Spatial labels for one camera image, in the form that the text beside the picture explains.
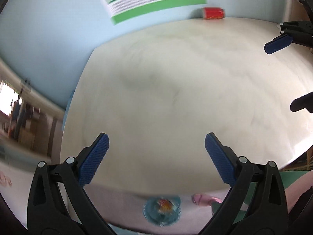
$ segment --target green border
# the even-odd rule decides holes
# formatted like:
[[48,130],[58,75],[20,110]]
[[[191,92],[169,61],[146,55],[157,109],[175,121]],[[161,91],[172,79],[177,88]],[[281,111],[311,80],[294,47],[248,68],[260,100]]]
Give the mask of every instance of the green border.
[[169,9],[180,6],[194,5],[194,4],[206,4],[207,0],[163,0],[149,4],[139,6],[137,8],[130,9],[129,11],[122,12],[112,17],[115,24],[125,21],[127,19],[137,17],[142,14],[147,14],[152,11],[159,11],[163,9]]

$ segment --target blue wall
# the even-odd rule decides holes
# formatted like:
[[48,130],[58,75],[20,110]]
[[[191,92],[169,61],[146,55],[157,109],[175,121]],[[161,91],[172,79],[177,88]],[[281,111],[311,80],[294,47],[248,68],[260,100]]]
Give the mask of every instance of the blue wall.
[[[208,0],[228,17],[280,22],[284,0]],[[41,94],[65,108],[94,48],[147,26],[199,17],[201,5],[113,25],[99,0],[9,0],[0,15],[0,56]]]

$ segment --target metal screw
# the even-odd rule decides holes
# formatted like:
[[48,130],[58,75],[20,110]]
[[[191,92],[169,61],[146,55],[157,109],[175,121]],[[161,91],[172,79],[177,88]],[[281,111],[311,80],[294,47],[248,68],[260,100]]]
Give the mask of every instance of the metal screw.
[[274,163],[273,161],[270,161],[269,162],[269,166],[271,166],[272,168],[275,168],[276,167],[276,163]]
[[42,168],[44,165],[45,165],[45,163],[44,163],[44,162],[40,162],[40,163],[38,163],[38,167],[39,167],[39,168]]
[[239,161],[240,161],[241,163],[245,164],[245,163],[248,161],[248,159],[245,158],[244,156],[240,156],[240,157],[239,157]]
[[66,162],[67,162],[68,164],[72,164],[74,161],[75,161],[75,158],[74,158],[74,157],[69,157],[69,158],[66,159]]

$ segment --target white table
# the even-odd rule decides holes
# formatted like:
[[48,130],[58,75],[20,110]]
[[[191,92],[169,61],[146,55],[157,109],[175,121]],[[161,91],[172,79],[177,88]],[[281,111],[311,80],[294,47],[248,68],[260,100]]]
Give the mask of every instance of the white table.
[[313,115],[290,103],[313,91],[313,56],[292,44],[267,55],[274,23],[187,20],[130,33],[95,49],[77,85],[61,161],[100,132],[110,148],[93,178],[137,194],[226,188],[207,133],[250,161],[279,168],[313,144]]

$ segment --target blue object behind table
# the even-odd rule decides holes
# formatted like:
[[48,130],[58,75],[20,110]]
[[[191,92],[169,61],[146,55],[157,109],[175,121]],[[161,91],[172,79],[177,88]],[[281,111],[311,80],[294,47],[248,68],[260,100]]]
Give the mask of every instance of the blue object behind table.
[[181,215],[180,203],[181,200],[178,196],[151,197],[143,206],[143,214],[148,222],[156,226],[173,225]]

